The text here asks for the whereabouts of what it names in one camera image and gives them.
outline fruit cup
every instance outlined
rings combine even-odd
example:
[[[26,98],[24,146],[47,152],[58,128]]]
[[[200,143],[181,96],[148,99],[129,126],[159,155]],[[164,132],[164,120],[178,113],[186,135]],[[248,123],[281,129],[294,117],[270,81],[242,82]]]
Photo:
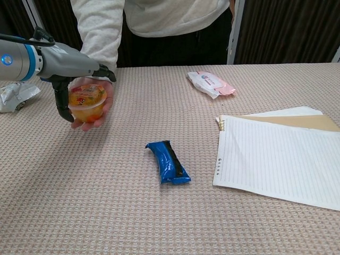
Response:
[[[104,101],[107,97],[101,85],[87,84],[69,91],[69,109],[75,118],[91,123],[103,114]]]

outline hand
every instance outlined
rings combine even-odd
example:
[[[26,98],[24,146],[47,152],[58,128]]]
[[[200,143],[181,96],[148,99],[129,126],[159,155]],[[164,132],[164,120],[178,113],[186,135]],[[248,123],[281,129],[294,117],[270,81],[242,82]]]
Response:
[[[108,111],[111,109],[112,104],[113,104],[113,86],[108,81],[96,80],[96,79],[91,79],[91,78],[80,78],[75,83],[75,85],[73,85],[72,87],[75,88],[75,87],[83,86],[85,84],[100,84],[103,86],[103,88],[106,90],[106,93],[107,93],[107,98],[104,101],[104,106],[103,106],[103,115],[101,116],[100,119],[96,120],[93,123],[83,123],[81,120],[75,119],[74,122],[71,124],[71,128],[76,129],[81,126],[81,129],[84,132],[87,132],[92,128],[100,127],[104,123],[106,115]]]

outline notebook paper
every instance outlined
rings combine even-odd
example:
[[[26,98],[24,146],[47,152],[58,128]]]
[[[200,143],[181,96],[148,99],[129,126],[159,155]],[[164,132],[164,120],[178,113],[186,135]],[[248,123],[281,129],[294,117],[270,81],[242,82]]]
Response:
[[[281,110],[274,110],[265,113],[253,113],[246,116],[256,116],[256,117],[274,117],[274,116],[307,116],[307,115],[322,115],[322,112],[315,110],[308,106],[300,106],[294,108],[287,108]]]
[[[222,120],[214,185],[340,210],[340,132]]]

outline gray robot arm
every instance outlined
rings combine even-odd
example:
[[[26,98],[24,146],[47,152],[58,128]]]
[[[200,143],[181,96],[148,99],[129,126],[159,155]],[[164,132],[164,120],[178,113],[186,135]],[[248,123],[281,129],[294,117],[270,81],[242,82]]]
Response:
[[[42,39],[40,34],[47,33],[36,28],[33,36],[36,40],[23,40],[25,43],[21,43],[20,38],[7,41],[2,39],[4,35],[0,37],[0,80],[26,81],[37,75],[44,81],[51,82],[60,116],[73,122],[74,118],[68,108],[69,83],[77,77],[89,76],[107,77],[111,82],[115,82],[115,74],[106,66],[68,45],[53,40],[48,47],[40,46],[47,44],[39,43]]]

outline pink wrapper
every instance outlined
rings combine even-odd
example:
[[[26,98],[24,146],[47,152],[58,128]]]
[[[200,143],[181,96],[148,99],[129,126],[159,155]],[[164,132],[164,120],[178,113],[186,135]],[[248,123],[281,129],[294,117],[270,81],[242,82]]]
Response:
[[[197,89],[207,93],[213,99],[219,95],[227,96],[235,92],[235,88],[229,83],[209,72],[189,72],[188,78]]]

